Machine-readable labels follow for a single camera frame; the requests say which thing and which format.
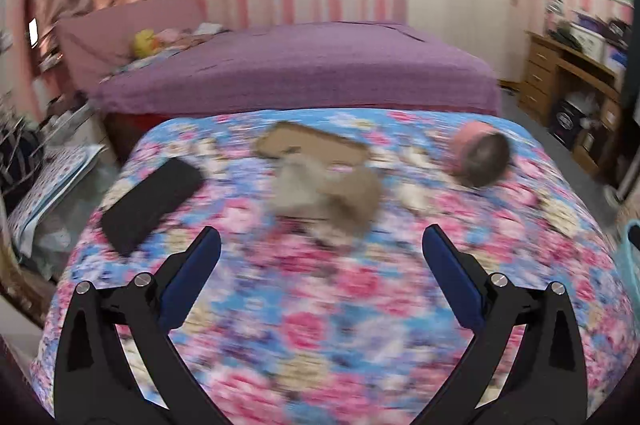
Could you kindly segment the purple polka-dot bed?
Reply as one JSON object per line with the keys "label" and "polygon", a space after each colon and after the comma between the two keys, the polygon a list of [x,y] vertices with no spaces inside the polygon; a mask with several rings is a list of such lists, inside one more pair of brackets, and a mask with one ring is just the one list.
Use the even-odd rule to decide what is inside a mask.
{"label": "purple polka-dot bed", "polygon": [[495,115],[491,67],[399,23],[279,25],[229,32],[102,79],[104,113],[209,116],[311,107],[383,107]]}

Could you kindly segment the wooden desk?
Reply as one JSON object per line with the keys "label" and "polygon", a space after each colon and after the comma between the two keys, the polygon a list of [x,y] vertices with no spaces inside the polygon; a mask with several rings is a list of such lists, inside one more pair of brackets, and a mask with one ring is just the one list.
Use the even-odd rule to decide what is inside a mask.
{"label": "wooden desk", "polygon": [[579,108],[586,117],[570,153],[589,176],[600,176],[613,162],[622,117],[614,74],[548,36],[528,36],[518,106],[547,130],[552,108],[560,100]]}

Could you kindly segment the white storage box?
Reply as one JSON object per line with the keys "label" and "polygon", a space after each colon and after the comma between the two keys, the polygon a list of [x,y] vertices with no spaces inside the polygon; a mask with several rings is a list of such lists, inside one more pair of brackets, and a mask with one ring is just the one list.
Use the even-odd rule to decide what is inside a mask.
{"label": "white storage box", "polygon": [[570,34],[579,42],[585,56],[597,62],[602,61],[605,50],[603,36],[575,23],[570,23]]}

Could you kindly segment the black box under desk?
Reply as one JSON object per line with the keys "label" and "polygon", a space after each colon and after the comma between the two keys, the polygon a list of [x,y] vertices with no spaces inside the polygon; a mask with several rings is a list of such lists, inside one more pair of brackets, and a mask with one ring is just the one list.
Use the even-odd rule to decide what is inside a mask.
{"label": "black box under desk", "polygon": [[552,108],[548,131],[565,148],[571,150],[582,132],[582,120],[585,117],[579,108],[566,100],[560,100]]}

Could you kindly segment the pink steel-lined mug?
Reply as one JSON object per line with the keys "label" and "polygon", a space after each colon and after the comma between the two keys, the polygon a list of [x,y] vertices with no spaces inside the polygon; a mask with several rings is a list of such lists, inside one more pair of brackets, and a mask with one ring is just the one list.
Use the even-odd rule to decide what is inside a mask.
{"label": "pink steel-lined mug", "polygon": [[499,181],[511,163],[509,139],[488,122],[465,122],[449,139],[449,164],[454,177],[472,188]]}

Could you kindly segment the tan slipper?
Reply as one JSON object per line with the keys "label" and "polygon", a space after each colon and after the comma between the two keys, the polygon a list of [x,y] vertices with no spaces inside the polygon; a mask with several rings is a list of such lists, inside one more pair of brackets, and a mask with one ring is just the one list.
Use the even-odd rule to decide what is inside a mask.
{"label": "tan slipper", "polygon": [[296,152],[279,160],[271,193],[269,206],[278,217],[320,221],[361,237],[380,208],[383,185],[378,173],[367,166],[337,171]]}

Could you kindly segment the yellow duck plush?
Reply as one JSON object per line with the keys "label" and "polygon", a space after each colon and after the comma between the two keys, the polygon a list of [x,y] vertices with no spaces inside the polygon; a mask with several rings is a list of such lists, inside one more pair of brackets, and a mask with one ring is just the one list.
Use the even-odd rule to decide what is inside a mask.
{"label": "yellow duck plush", "polygon": [[137,59],[149,58],[160,52],[162,43],[156,38],[153,29],[142,29],[134,35],[131,41],[132,56]]}

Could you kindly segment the floral blue quilt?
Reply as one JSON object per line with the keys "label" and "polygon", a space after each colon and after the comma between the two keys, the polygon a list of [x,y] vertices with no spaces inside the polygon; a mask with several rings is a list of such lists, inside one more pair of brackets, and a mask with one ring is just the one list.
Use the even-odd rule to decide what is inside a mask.
{"label": "floral blue quilt", "polygon": [[[270,210],[274,165],[255,142],[289,120],[363,142],[381,171],[370,232],[345,239]],[[604,235],[541,145],[501,118],[512,164],[486,189],[451,176],[450,140],[469,116],[385,110],[263,111],[174,119],[134,147],[104,207],[179,157],[203,188],[130,256],[115,253],[92,216],[52,299],[32,385],[53,403],[58,336],[74,288],[121,286],[155,271],[206,226],[220,263],[171,338],[186,365],[238,424],[407,424],[460,359],[462,329],[428,270],[424,229],[514,284],[562,282],[582,335],[591,408],[608,397],[639,347],[639,330]]]}

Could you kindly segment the pink headboard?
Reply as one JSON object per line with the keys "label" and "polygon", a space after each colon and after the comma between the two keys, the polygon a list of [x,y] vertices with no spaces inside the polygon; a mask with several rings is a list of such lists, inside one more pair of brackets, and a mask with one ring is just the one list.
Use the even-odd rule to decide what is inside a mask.
{"label": "pink headboard", "polygon": [[54,34],[76,89],[90,92],[131,60],[134,35],[143,29],[194,29],[205,21],[198,0],[143,0],[55,23]]}

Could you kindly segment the light blue plastic basket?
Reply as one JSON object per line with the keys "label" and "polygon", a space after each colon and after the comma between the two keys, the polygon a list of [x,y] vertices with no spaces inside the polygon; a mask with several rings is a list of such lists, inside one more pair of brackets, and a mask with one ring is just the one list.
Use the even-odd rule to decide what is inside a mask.
{"label": "light blue plastic basket", "polygon": [[639,220],[630,220],[620,234],[620,243],[614,254],[618,274],[636,313],[639,313],[640,306],[639,234]]}

